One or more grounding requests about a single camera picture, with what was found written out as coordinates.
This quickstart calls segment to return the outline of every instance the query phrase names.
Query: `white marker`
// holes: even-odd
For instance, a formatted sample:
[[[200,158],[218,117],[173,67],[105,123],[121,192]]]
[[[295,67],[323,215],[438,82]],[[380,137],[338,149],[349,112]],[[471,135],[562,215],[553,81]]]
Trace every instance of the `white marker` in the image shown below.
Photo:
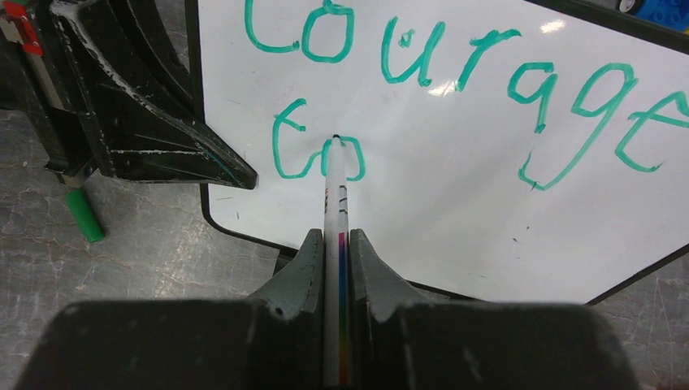
[[[349,221],[347,176],[340,136],[333,136],[325,178],[325,305],[323,307],[323,386],[351,382],[349,347]]]

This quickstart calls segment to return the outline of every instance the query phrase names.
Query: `black frame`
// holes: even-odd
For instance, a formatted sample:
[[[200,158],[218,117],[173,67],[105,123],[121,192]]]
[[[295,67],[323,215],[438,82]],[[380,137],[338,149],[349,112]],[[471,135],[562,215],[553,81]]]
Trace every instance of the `black frame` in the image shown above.
[[[678,51],[680,53],[689,54],[689,36],[681,32],[676,32],[657,24],[652,24],[646,20],[635,18],[631,15],[623,14],[616,10],[610,10],[596,4],[584,2],[581,0],[524,0],[531,2],[541,7],[548,8],[553,11],[561,12],[562,14],[572,16],[574,18],[585,20],[587,22],[597,24],[601,27],[609,28],[613,31],[629,35],[631,37],[639,38],[643,41],[651,42],[653,44],[663,46],[665,48]],[[187,21],[187,39],[188,39],[188,55],[189,55],[189,73],[192,79],[192,98],[194,114],[205,123],[206,117],[203,109],[203,83],[201,72],[201,45],[199,37],[198,26],[198,0],[185,0],[185,13]],[[206,222],[220,232],[241,238],[243,240],[252,241],[257,244],[265,245],[279,250],[278,264],[275,270],[278,271],[284,266],[285,259],[294,258],[297,255],[298,249],[290,248],[284,245],[277,245],[275,243],[260,240],[256,237],[246,236],[241,233],[227,230],[218,225],[210,216],[208,184],[200,184],[201,190],[201,211]],[[595,305],[615,293],[622,291],[629,287],[634,282],[643,277],[657,271],[666,266],[672,261],[689,254],[689,243],[682,248],[675,250],[668,256],[658,260],[651,266],[647,266],[643,270],[637,272],[627,280],[621,282],[610,290],[603,292],[598,297],[587,302],[587,305]],[[451,299],[474,300],[475,298],[466,297],[455,292],[445,291],[439,288],[426,286],[416,282],[410,282],[414,287],[427,290],[433,293],[439,293],[450,297]]]

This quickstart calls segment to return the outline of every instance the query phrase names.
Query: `floor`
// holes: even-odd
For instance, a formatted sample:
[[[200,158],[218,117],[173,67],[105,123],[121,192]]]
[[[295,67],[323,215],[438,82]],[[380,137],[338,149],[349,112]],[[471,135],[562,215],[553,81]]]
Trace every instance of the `floor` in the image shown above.
[[[187,62],[180,0],[158,0]],[[85,185],[107,238],[88,244],[43,170],[19,112],[0,111],[0,389],[9,388],[51,317],[86,299],[241,298],[271,277],[277,252],[215,231],[192,184]],[[595,306],[614,326],[643,388],[689,382],[689,257]]]

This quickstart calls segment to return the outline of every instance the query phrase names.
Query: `white whiteboard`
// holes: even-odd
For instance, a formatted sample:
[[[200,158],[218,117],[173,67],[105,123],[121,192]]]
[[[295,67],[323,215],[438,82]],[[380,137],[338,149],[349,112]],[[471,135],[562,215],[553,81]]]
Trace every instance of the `white whiteboard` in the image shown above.
[[[322,4],[255,0],[255,45],[244,1],[199,0],[206,122],[259,174],[252,191],[209,187],[210,216],[221,227],[294,248],[308,229],[322,227],[320,157],[304,177],[285,179],[273,152],[275,116],[305,99],[287,116],[305,131],[278,127],[283,176],[299,174],[333,133],[355,137],[366,174],[349,183],[349,226],[363,228],[380,257],[408,280],[490,301],[585,302],[689,242],[689,56],[518,0]],[[325,11],[311,14],[319,8]],[[308,58],[309,50],[340,52],[348,10],[354,24],[347,55],[335,63]],[[319,16],[327,11],[342,15]],[[310,14],[319,17],[304,50]],[[392,76],[417,59],[444,22],[428,61],[428,86],[419,85],[418,72],[404,82],[385,80],[382,42],[393,17]],[[511,29],[521,36],[485,50],[456,91],[476,51],[470,40]],[[269,53],[260,45],[287,48]],[[522,104],[508,96],[524,63],[552,63],[554,71],[526,71],[515,89],[522,96],[548,92],[541,85],[557,74],[552,93],[544,93],[541,133],[541,99]],[[626,94],[623,70],[605,72],[615,67],[604,67],[610,63],[633,71]],[[596,72],[603,76],[572,112]],[[607,105],[607,125],[572,164],[605,116],[583,110],[596,114],[618,93],[617,109]],[[616,149],[639,122],[628,118],[671,93],[678,100],[656,115],[673,122],[655,116],[643,123],[622,148],[625,163]],[[352,145],[347,171],[357,176]],[[640,171],[660,163],[654,172]]]

